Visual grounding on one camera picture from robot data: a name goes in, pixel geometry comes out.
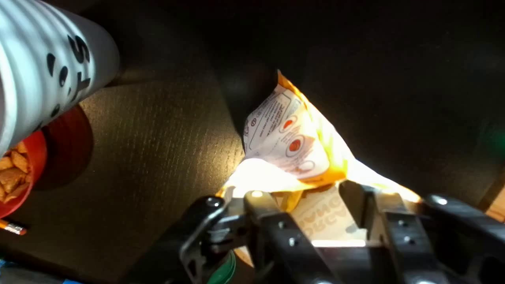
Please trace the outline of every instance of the snack bag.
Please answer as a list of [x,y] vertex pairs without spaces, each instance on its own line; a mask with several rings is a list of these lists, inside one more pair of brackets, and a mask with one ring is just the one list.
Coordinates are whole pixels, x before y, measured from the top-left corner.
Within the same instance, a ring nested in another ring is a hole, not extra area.
[[223,199],[268,191],[315,246],[364,244],[337,184],[351,180],[405,200],[419,197],[353,158],[332,125],[280,72],[272,93],[247,117],[244,159],[219,189]]

